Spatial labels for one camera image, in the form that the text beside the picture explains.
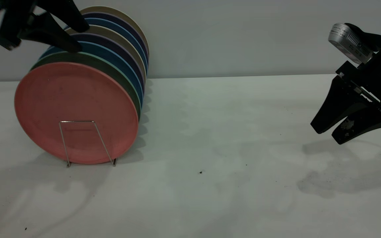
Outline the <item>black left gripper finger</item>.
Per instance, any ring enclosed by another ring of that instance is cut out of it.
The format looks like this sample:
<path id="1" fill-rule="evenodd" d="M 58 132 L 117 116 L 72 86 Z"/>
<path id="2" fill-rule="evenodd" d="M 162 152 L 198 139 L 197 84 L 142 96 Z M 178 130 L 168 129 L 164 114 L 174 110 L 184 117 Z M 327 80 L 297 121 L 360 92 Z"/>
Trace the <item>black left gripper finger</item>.
<path id="1" fill-rule="evenodd" d="M 82 51 L 82 46 L 51 15 L 30 15 L 20 30 L 20 39 L 43 43 L 70 53 Z"/>
<path id="2" fill-rule="evenodd" d="M 72 0 L 38 0 L 37 6 L 56 16 L 76 32 L 86 32 L 90 28 Z"/>

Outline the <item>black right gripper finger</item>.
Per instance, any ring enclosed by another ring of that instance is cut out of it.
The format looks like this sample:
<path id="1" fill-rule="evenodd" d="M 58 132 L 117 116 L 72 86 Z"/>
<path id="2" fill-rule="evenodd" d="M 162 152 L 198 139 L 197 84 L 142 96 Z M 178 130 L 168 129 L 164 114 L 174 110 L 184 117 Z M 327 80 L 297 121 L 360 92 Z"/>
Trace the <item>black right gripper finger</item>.
<path id="1" fill-rule="evenodd" d="M 341 77 L 334 77 L 321 108 L 311 121 L 311 126 L 322 134 L 343 118 L 369 107 L 369 101 L 357 94 Z"/>
<path id="2" fill-rule="evenodd" d="M 346 143 L 362 134 L 381 128 L 381 112 L 365 108 L 348 117 L 333 131 L 332 137 L 338 144 Z"/>

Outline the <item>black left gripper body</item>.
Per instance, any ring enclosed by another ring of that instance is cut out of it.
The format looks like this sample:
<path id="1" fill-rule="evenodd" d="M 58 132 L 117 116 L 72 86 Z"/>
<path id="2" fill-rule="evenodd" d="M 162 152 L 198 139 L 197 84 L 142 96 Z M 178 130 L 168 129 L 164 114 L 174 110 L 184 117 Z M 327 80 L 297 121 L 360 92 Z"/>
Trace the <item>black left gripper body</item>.
<path id="1" fill-rule="evenodd" d="M 7 50 L 17 48 L 22 39 L 43 43 L 34 38 L 27 38 L 24 31 L 34 22 L 33 13 L 38 6 L 42 7 L 45 0 L 0 0 L 0 8 L 5 10 L 0 25 L 0 46 Z"/>

